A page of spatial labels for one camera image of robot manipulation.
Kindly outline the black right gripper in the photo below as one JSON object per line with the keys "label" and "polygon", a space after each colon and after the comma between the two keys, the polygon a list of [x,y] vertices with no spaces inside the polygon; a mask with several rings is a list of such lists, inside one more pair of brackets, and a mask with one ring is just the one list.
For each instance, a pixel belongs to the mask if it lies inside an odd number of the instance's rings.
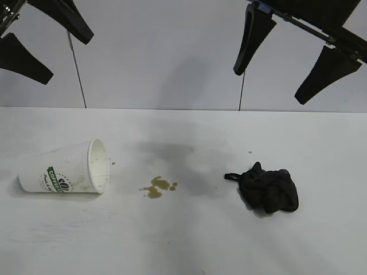
{"label": "black right gripper", "polygon": [[[311,72],[298,88],[295,98],[305,105],[332,83],[359,70],[362,64],[358,60],[366,62],[366,40],[343,27],[359,3],[349,0],[254,1],[245,12],[243,38],[234,73],[240,76],[245,72],[262,42],[276,26],[272,19],[275,14],[336,47],[323,47]],[[260,5],[270,13],[260,10]]]}

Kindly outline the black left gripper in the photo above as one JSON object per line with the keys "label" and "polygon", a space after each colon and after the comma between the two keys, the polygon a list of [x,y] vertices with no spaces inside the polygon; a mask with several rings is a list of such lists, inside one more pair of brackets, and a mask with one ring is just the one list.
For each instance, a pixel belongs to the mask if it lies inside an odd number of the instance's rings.
{"label": "black left gripper", "polygon": [[[27,0],[1,1],[1,37],[9,26],[20,18]],[[83,44],[88,44],[94,33],[84,21],[73,1],[40,0],[36,8],[53,18]],[[1,69],[9,70],[46,85],[53,73],[20,43],[14,33],[1,38]]]}

